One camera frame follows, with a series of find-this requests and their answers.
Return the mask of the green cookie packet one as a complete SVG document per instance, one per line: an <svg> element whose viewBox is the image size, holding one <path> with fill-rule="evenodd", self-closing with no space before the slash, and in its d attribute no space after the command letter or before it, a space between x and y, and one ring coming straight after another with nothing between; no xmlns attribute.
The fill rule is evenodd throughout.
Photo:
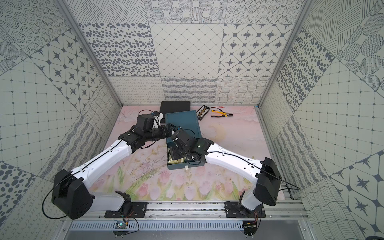
<svg viewBox="0 0 384 240"><path fill-rule="evenodd" d="M170 159L170 160L168 160L168 164L169 165L182 164L185 162L185 160L186 160L186 158L181 158L181 159L177 159L177 160Z"/></svg>

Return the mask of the teal drawer cabinet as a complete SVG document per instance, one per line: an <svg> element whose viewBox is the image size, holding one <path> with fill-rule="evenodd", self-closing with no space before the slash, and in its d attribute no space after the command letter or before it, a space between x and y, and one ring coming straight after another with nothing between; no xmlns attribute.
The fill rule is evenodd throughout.
<svg viewBox="0 0 384 240"><path fill-rule="evenodd" d="M166 124L172 124L177 129L182 128L186 130L191 137L202 137L199 120L197 118L197 112L195 110L177 113L167 113L165 115L165 118Z"/></svg>

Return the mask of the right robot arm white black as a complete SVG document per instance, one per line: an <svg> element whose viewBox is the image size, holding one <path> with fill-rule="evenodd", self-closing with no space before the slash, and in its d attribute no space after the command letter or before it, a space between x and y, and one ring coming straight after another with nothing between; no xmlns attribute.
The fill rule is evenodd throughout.
<svg viewBox="0 0 384 240"><path fill-rule="evenodd" d="M171 139L177 151L187 160L217 165L250 181L254 188L242 194L240 204L243 208L253 211L261 204L277 204L282 176L272 159L261 161L244 157L209 139L194 139L183 129L177 130Z"/></svg>

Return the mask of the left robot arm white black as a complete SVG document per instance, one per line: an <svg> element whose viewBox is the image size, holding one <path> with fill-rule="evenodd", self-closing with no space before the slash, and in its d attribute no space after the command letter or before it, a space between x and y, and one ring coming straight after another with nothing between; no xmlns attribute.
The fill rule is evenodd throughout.
<svg viewBox="0 0 384 240"><path fill-rule="evenodd" d="M92 193L92 185L113 166L135 151L144 149L146 142L166 139L176 131L172 124L154 127L156 116L143 114L137 123L107 149L71 171L61 170L55 175L51 201L67 217L76 220L88 212L105 211L118 217L129 217L133 212L129 194L116 191L112 194Z"/></svg>

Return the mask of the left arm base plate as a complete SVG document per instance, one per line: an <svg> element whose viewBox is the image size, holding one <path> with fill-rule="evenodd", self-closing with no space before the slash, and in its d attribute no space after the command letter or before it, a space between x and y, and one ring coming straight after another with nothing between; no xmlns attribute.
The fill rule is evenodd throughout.
<svg viewBox="0 0 384 240"><path fill-rule="evenodd" d="M104 218L144 218L147 211L147 202L124 203L118 211L106 211Z"/></svg>

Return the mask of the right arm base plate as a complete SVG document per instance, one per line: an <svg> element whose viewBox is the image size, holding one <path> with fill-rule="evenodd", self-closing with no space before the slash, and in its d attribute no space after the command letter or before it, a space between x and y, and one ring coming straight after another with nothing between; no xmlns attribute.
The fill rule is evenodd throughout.
<svg viewBox="0 0 384 240"><path fill-rule="evenodd" d="M257 206L255 210L250 211L243 207L240 202L224 202L226 218L265 218L266 213L263 204Z"/></svg>

